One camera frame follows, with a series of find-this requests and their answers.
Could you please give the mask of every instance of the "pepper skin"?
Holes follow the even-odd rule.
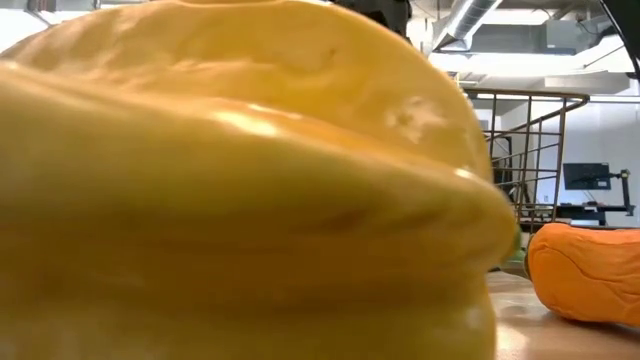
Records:
[[[346,9],[64,22],[0,55],[0,358],[490,360],[490,173],[455,85]]]

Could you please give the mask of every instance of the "white wall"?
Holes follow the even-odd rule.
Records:
[[[558,109],[560,103],[536,102],[532,106],[533,118]],[[527,105],[522,104],[502,116],[503,128],[522,124],[526,119]],[[544,122],[543,131],[556,131],[558,119]],[[543,136],[542,145],[550,144],[556,137]],[[533,148],[537,139],[533,137]],[[524,136],[514,139],[514,152],[524,150]],[[555,168],[555,148],[541,151],[540,168]],[[563,162],[607,162],[612,172],[629,169],[631,203],[640,205],[640,109],[636,104],[588,104],[567,114]],[[528,159],[528,167],[534,167],[536,154]],[[567,191],[560,178],[559,203],[581,204],[595,200],[608,205],[622,205],[621,181],[612,179],[611,191]],[[552,202],[555,191],[554,180],[538,183],[537,202]],[[640,227],[640,210],[634,217],[624,213],[607,213],[612,226]]]
[[[0,52],[46,28],[42,21],[22,10],[0,9]]]
[[[493,111],[491,109],[475,109],[476,117],[481,121],[488,121],[489,127],[491,127],[491,119]],[[497,115],[495,129],[500,130],[502,127],[502,118]]]

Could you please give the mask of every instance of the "wire rack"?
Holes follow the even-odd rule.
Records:
[[[589,96],[482,88],[465,92],[474,102],[490,105],[483,130],[494,182],[511,199],[522,230],[534,233],[555,222],[567,114],[586,105]],[[545,103],[542,109],[536,106],[540,103]],[[499,112],[516,108],[509,122],[501,119]]]

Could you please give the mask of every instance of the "ceiling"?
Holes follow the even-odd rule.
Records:
[[[453,0],[411,0],[414,15],[414,19],[412,21],[415,22],[417,19],[427,19],[427,29],[429,29],[429,26],[436,28],[437,25],[433,24],[446,22],[447,16],[451,12],[453,2]],[[563,21],[573,22],[579,26],[585,24],[583,21],[589,21],[597,18],[606,19],[597,0],[503,0],[496,10],[487,14],[486,18],[491,18],[491,20],[487,20],[491,24],[506,25],[512,23],[513,25],[516,25],[517,22],[514,21],[515,18],[511,16],[512,14],[518,15],[519,17],[528,16],[532,20],[534,18],[538,19],[537,21],[541,24],[548,22],[549,19],[556,14],[561,14],[559,18]],[[484,23],[484,25],[482,25],[478,30],[478,33],[482,32],[483,28],[486,29],[491,24]],[[508,29],[506,31],[510,31],[516,28],[505,27],[505,29]],[[494,36],[493,40],[494,42],[499,42],[499,39],[499,36]],[[619,41],[619,39],[607,39],[607,41],[610,42],[616,40]],[[455,78],[460,81],[462,86],[465,87],[535,90],[547,89],[556,91],[579,91],[590,94],[615,94],[629,87],[629,78],[626,76],[625,71],[630,71],[631,62],[629,61],[624,49],[621,47],[621,42],[612,46],[614,47],[607,49],[604,47],[600,47],[599,49],[590,49],[590,53],[585,52],[574,56],[576,61],[578,61],[578,58],[584,58],[584,63],[591,65],[590,69],[599,69],[593,64],[593,62],[599,61],[597,65],[602,68],[606,68],[607,71],[597,71],[594,73],[583,71],[586,74],[579,74],[581,72],[577,72],[578,74],[556,74],[555,76],[532,76],[532,73],[528,71],[530,70],[530,67],[524,65],[524,63],[522,66],[516,67],[516,70],[512,71],[508,76],[495,75],[487,71],[455,71],[452,69],[451,64],[453,63],[453,60],[456,60],[456,56],[453,56],[452,54],[431,54],[429,51],[425,51],[425,53],[430,56],[432,63],[437,64],[439,67],[442,66],[442,68],[449,72],[456,73]],[[600,53],[611,56],[607,59],[605,59],[604,56],[601,58]],[[505,53],[502,56],[500,54],[492,55],[495,55],[493,58],[506,62],[505,59],[514,54]],[[542,59],[542,57],[543,56],[540,56],[540,60],[548,62],[549,59]],[[564,60],[567,60],[567,57],[557,57],[558,62]],[[552,59],[550,62],[551,66],[553,66],[553,61],[554,60]]]
[[[91,10],[93,3],[92,0],[49,1],[55,1],[57,9],[61,11],[89,11]],[[101,2],[105,5],[113,5],[142,1],[143,0],[102,0]],[[2,3],[0,7],[13,9],[24,9],[26,4],[26,0],[0,0],[0,2]],[[433,32],[434,24],[446,22],[446,17],[451,12],[453,2],[453,0],[411,0],[414,17],[412,22],[418,21],[422,22],[422,24],[426,24],[426,26],[424,26],[425,33],[428,33],[429,26],[431,26],[431,31]],[[603,11],[597,0],[503,0],[497,9],[492,11],[491,19],[487,20],[488,23],[483,24],[478,32],[480,33],[483,28],[487,29],[493,24],[509,26],[510,22],[514,20],[512,14],[533,17],[538,19],[541,23],[544,23],[547,22],[552,15],[557,14],[562,10],[565,10],[562,19],[565,21],[573,21],[574,23],[576,18],[584,20],[597,18],[598,16],[603,15]],[[601,59],[597,51],[590,49],[591,52],[595,53],[591,54],[592,58],[597,59],[599,64],[607,62],[610,63],[609,68],[619,66],[617,64],[620,60],[622,60],[622,62],[627,61],[627,63],[630,64],[624,49],[620,49],[620,46],[617,43],[611,46],[617,46],[617,48],[611,47],[611,50],[617,50],[609,51],[609,48],[600,50],[601,52],[606,50],[607,55],[616,56],[608,56],[606,59],[602,57]],[[432,63],[447,71],[452,71],[447,67],[452,64],[453,60],[466,60],[465,56],[469,57],[468,54],[430,54],[428,51],[425,51],[425,53],[430,57]],[[497,56],[497,59],[500,61],[506,61],[505,59],[508,59],[509,56],[513,54],[501,55],[498,53],[492,55],[494,55],[494,57]],[[557,61],[565,60],[565,58],[558,58]],[[624,71],[605,71],[584,75],[556,74],[554,76],[534,76],[535,73],[531,73],[529,66],[522,65],[516,67],[516,69],[508,76],[505,76],[504,74],[496,75],[491,71],[478,71],[476,68],[474,68],[473,71],[465,71],[464,69],[465,68],[463,67],[462,69],[458,69],[453,72],[456,73],[456,79],[465,87],[537,90],[551,89],[558,91],[580,91],[591,94],[615,94],[629,87],[629,79],[624,74]]]

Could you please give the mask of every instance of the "fluorescent light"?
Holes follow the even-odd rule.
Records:
[[[407,23],[407,37],[411,41],[426,42],[427,39],[427,21],[422,18],[413,18]]]
[[[526,95],[497,95],[498,100],[511,100],[511,101],[528,101],[529,97]],[[479,100],[493,100],[493,94],[478,94]],[[547,96],[532,96],[533,101],[560,101],[559,97],[547,97]]]
[[[60,24],[63,21],[72,20],[88,13],[89,11],[41,11],[39,14],[51,24]]]
[[[604,72],[600,67],[585,68],[575,56],[553,54],[443,54],[432,53],[429,61],[448,72],[486,74],[501,77],[545,77]]]
[[[495,9],[483,18],[483,24],[492,25],[542,25],[549,20],[542,10],[529,9]]]
[[[132,4],[103,4],[103,5],[100,5],[100,9],[113,9],[116,7],[127,6],[127,5],[132,5]]]
[[[525,95],[497,95],[498,100],[508,101],[528,101],[529,97]],[[478,94],[478,100],[493,100],[492,94]],[[533,101],[559,102],[560,97],[532,96]],[[567,102],[576,102],[578,99],[567,99]],[[590,97],[592,103],[612,103],[612,104],[640,104],[640,96],[616,96],[616,95],[593,95]]]
[[[591,102],[597,103],[619,103],[619,104],[640,104],[640,96],[613,96],[613,95],[594,95]]]

